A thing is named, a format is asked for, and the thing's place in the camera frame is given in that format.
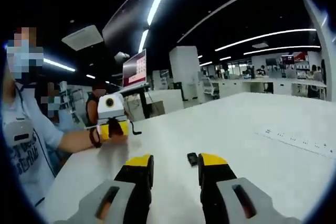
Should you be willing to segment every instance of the power strip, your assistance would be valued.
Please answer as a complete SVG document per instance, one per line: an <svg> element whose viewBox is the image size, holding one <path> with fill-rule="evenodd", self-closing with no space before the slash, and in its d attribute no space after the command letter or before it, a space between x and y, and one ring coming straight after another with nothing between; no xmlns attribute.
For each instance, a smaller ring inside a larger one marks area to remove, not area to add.
<svg viewBox="0 0 336 224"><path fill-rule="evenodd" d="M336 150L328 146L327 143L318 143L306 137L299 136L295 133L283 133L279 130L272 130L271 128L262 129L256 134L265 136L272 140L280 141L285 144L295 146L297 148L313 152L328 158L336 158Z"/></svg>

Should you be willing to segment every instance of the black bracelet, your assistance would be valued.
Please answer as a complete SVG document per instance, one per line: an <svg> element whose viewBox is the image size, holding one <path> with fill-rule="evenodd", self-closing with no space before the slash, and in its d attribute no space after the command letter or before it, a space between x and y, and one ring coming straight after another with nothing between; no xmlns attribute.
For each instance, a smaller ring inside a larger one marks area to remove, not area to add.
<svg viewBox="0 0 336 224"><path fill-rule="evenodd" d="M91 128L90 129L90 140L91 140L91 143L92 145L95 147L95 148L99 148L101 147L101 142L100 142L100 137L99 137L99 134L97 132L97 136L98 136L98 142L96 142L95 138L93 137L93 131L95 130L96 128Z"/></svg>

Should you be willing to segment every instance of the white table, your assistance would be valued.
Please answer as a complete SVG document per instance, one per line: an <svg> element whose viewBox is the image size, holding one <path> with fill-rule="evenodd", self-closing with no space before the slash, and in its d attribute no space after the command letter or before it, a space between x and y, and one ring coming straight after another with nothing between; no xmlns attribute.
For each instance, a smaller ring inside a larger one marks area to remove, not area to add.
<svg viewBox="0 0 336 224"><path fill-rule="evenodd" d="M184 109L181 91L177 89L152 90L146 92L145 97L146 104L162 101L165 114ZM131 112L131 116L134 121L145 119L139 95L129 96L124 106L126 107L126 110Z"/></svg>
<svg viewBox="0 0 336 224"><path fill-rule="evenodd" d="M289 79L289 78L279 78L279 79L256 78L256 79L237 79L237 80L217 79L212 80L211 82L218 83L219 96L221 98L241 92L251 92L252 87L255 92L263 92L264 83L270 83L270 82L273 83L274 94L293 95L297 92L297 88L295 88L294 86L297 86L298 84L312 85L320 88L327 87L323 82L320 81Z"/></svg>
<svg viewBox="0 0 336 224"><path fill-rule="evenodd" d="M189 152L217 154L238 177L269 196L285 216L303 219L318 202L334 160L257 135L276 125L305 131L336 147L336 104L287 95L241 93L135 123L142 135L129 146L87 150L71 156L45 199L49 221L68 219L79 200L114 178L127 156L154 155L154 185L147 223L205 223L197 167Z"/></svg>

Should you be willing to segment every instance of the camera lens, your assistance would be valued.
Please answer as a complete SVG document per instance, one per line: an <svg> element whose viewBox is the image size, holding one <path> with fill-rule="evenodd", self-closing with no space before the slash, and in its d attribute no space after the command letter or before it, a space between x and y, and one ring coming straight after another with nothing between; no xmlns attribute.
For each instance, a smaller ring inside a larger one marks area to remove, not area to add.
<svg viewBox="0 0 336 224"><path fill-rule="evenodd" d="M106 100L106 106L107 107L112 107L113 106L113 99L112 98L109 98Z"/></svg>

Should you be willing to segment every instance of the gray gripper housing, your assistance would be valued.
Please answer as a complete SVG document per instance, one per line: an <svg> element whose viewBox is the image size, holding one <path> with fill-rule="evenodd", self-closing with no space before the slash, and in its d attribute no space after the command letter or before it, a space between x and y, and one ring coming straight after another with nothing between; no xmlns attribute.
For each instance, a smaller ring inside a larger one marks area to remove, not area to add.
<svg viewBox="0 0 336 224"><path fill-rule="evenodd" d="M128 200L135 187L134 183L106 180L79 202L78 211L68 220L58 220L54 224L98 224L102 220L96 217L102 202L106 202L112 188L118 188L118 192L109 208L104 223L122 224Z"/></svg>
<svg viewBox="0 0 336 224"><path fill-rule="evenodd" d="M256 214L247 219L242 205L234 192L234 188L241 186ZM224 200L230 224L299 224L300 220L285 217L277 212L272 203L272 198L246 178L236 178L217 182L217 187Z"/></svg>

